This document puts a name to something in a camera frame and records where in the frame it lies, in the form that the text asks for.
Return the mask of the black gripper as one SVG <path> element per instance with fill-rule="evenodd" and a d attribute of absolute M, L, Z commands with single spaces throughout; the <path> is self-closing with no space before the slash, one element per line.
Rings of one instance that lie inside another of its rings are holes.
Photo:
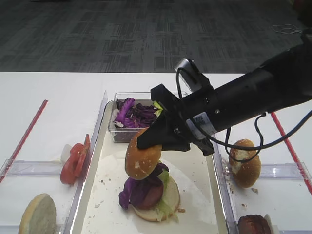
<path fill-rule="evenodd" d="M 151 89 L 151 100 L 156 101 L 163 110 L 157 120 L 137 137 L 140 150 L 160 145 L 162 151 L 189 151 L 193 143 L 204 156 L 215 152 L 208 138 L 196 139 L 187 125 L 181 99 L 163 84 Z"/>

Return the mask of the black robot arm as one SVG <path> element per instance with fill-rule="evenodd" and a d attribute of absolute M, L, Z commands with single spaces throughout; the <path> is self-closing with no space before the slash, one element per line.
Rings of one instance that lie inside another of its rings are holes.
<path fill-rule="evenodd" d="M 137 138 L 139 149 L 160 145 L 164 151 L 188 151 L 195 144 L 205 156 L 214 152 L 215 133 L 255 116 L 295 106 L 312 98 L 312 36 L 267 60 L 252 72 L 214 88 L 194 62 L 183 59 L 176 80 L 191 93 L 174 95 L 164 85 L 151 90 L 162 107 L 159 118 Z"/>

